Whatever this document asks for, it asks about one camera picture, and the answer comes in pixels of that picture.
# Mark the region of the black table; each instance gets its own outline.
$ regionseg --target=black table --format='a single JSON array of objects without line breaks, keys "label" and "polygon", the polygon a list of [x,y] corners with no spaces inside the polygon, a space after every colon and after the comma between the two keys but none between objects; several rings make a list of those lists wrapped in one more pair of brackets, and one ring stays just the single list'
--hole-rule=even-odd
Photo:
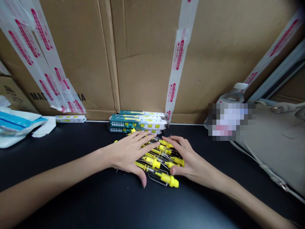
[{"label": "black table", "polygon": [[[171,125],[166,136],[187,138],[216,168],[287,219],[305,227],[305,205],[277,186],[230,142],[215,142],[203,126]],[[36,174],[84,156],[125,134],[108,133],[106,123],[58,124],[47,136],[0,150],[0,191]],[[17,228],[258,228],[233,201],[184,177],[179,188],[106,169],[66,190]]]}]

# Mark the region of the right hand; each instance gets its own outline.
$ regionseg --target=right hand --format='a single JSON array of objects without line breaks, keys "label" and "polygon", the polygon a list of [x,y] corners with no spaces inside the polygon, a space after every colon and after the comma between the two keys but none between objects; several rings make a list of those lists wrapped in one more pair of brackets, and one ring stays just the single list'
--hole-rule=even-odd
[{"label": "right hand", "polygon": [[199,156],[193,150],[187,139],[178,136],[162,138],[168,143],[171,143],[185,161],[184,167],[173,166],[171,168],[171,174],[173,176],[185,176],[191,181],[220,192],[226,190],[227,184],[232,179]]}]

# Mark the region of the product box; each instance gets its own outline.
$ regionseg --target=product box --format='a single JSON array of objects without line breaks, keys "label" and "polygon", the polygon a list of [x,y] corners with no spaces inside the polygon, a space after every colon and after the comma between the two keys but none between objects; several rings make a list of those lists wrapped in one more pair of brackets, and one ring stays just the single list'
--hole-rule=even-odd
[{"label": "product box", "polygon": [[[111,127],[110,124],[108,124],[107,129],[111,133],[131,133],[131,130],[133,128]],[[150,131],[152,134],[161,134],[162,133],[161,130],[152,130],[152,129],[150,129],[150,130],[148,130],[148,129],[136,129],[136,131],[142,131],[142,132]]]},{"label": "product box", "polygon": [[11,103],[11,109],[39,114],[12,78],[0,76],[0,94]]},{"label": "product box", "polygon": [[113,114],[109,118],[111,127],[126,127],[137,129],[159,129],[164,130],[167,122],[160,116],[154,118],[133,118],[130,116],[122,116],[121,114]]},{"label": "product box", "polygon": [[87,120],[84,115],[57,115],[55,118],[60,123],[84,123]]},{"label": "product box", "polygon": [[161,119],[165,119],[164,113],[159,113],[159,112],[120,110],[119,114],[122,114],[122,115],[151,115],[151,116],[159,116],[159,117],[161,117]]}]

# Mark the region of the white paper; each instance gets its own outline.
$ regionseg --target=white paper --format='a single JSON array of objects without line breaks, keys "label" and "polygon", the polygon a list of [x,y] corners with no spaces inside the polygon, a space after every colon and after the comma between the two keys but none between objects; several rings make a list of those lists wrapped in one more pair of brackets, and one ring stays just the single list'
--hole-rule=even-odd
[{"label": "white paper", "polygon": [[42,116],[42,118],[47,119],[47,121],[42,124],[42,126],[34,131],[32,137],[43,137],[49,134],[56,127],[56,119],[54,116]]}]

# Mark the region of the cardboard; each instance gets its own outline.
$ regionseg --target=cardboard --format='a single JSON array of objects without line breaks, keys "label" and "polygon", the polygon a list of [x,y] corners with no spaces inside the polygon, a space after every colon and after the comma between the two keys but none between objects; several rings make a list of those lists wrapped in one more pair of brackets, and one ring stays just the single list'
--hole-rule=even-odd
[{"label": "cardboard", "polygon": [[[111,4],[121,109],[164,112],[181,1]],[[199,1],[172,122],[203,123],[208,103],[246,79],[296,8],[285,0]],[[291,42],[285,56],[298,40]],[[281,58],[272,61],[271,72]],[[158,93],[143,99],[150,89]]]},{"label": "cardboard", "polygon": [[302,103],[305,102],[305,67],[295,74],[271,97],[277,102]]},{"label": "cardboard", "polygon": [[11,109],[38,114],[36,108],[12,78],[0,76],[0,94],[11,103],[9,106]]},{"label": "cardboard", "polygon": [[[165,112],[181,1],[40,4],[88,120],[106,121],[120,109]],[[172,123],[203,123],[208,103],[246,79],[296,11],[297,5],[286,0],[199,1]],[[299,29],[247,89],[246,98],[303,37]],[[41,114],[77,115],[50,108],[2,31],[0,59]]]},{"label": "cardboard", "polygon": [[[90,120],[108,120],[112,113],[119,111],[118,90],[113,95],[115,86],[112,82],[115,80],[112,78],[116,77],[113,76],[114,67],[110,75],[104,36],[107,34],[109,37],[110,32],[103,27],[103,24],[109,23],[109,18],[102,23],[100,4],[94,0],[56,3],[41,0],[40,3],[66,77],[83,103],[86,117]],[[0,47],[1,60],[37,110],[44,115],[63,115],[49,106],[46,96],[39,90],[2,31]]]}]

